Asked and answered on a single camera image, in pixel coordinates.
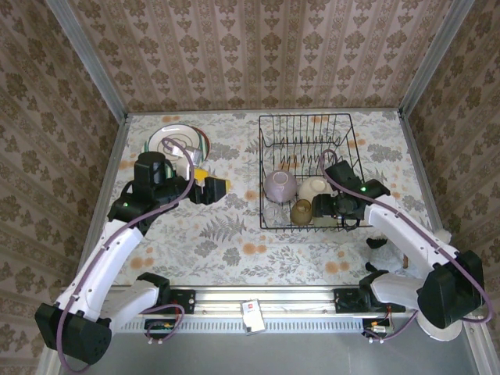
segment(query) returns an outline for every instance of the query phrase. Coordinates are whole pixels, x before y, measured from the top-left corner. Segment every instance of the table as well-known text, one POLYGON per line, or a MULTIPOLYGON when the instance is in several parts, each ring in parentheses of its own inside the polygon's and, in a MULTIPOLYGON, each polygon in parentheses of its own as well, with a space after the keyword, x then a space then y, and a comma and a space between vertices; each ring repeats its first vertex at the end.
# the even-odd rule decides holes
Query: table
MULTIPOLYGON (((133 179, 134 162, 145 141, 171 123, 206 133, 211 150, 202 168, 229 179, 231 190, 210 206, 184 200, 156 219, 124 263, 116 284, 132 284, 147 271, 170 278, 172 284, 207 286, 357 284, 368 274, 364 265, 370 250, 365 241, 382 235, 373 228, 318 233, 260 229, 258 131, 262 114, 269 113, 129 116, 130 129, 109 205, 133 179)), ((430 227, 398 113, 350 114, 366 180, 380 180, 400 205, 430 227)))

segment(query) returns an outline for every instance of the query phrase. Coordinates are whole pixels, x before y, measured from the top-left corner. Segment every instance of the gray floor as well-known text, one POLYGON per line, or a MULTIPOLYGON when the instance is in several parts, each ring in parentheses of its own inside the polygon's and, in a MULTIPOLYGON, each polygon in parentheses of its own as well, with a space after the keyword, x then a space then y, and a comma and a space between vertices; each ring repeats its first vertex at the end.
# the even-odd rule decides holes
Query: gray floor
POLYGON ((148 345, 140 334, 113 338, 87 374, 454 374, 477 369, 464 332, 430 339, 414 323, 402 336, 369 344, 358 334, 179 334, 148 345))

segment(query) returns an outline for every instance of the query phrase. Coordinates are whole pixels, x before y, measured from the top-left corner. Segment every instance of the patterned wallpaper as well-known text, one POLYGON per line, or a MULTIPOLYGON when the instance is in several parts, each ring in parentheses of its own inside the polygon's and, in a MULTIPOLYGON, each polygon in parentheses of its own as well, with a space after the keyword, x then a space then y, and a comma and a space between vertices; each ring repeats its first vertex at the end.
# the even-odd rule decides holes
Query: patterned wallpaper
POLYGON ((70 0, 129 112, 398 107, 451 0, 70 0))
POLYGON ((74 275, 117 123, 43 1, 0 2, 0 373, 34 373, 33 316, 74 275))
POLYGON ((500 353, 500 2, 476 0, 410 116, 443 224, 483 259, 500 353))

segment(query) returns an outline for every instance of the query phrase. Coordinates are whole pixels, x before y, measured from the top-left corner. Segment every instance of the white plate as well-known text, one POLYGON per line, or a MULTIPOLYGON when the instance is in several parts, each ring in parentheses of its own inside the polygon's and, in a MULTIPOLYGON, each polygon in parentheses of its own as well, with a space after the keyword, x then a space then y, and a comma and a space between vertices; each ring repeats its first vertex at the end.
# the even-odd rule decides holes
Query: white plate
MULTIPOLYGON (((172 166, 177 171, 178 175, 181 175, 184 178, 188 179, 188 174, 187 176, 185 176, 185 174, 187 173, 185 171, 189 171, 188 160, 184 156, 176 156, 170 154, 169 150, 163 147, 162 139, 165 137, 179 142, 183 147, 191 146, 194 148, 200 148, 202 151, 204 151, 203 145, 200 144, 201 135, 188 125, 175 123, 157 130, 145 143, 145 151, 161 152, 169 161, 171 161, 172 166)), ((167 177, 171 176, 172 174, 169 170, 167 170, 167 177)))

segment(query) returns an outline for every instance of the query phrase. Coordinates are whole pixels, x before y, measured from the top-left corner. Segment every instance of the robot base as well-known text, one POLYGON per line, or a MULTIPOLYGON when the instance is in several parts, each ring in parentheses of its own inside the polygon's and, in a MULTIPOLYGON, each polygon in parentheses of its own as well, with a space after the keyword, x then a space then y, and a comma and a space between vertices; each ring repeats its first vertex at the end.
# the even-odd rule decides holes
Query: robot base
POLYGON ((460 332, 462 332, 462 321, 457 320, 445 329, 437 328, 433 326, 426 317, 419 312, 416 316, 416 321, 418 322, 420 328, 429 335, 429 337, 438 341, 451 341, 456 339, 460 332))

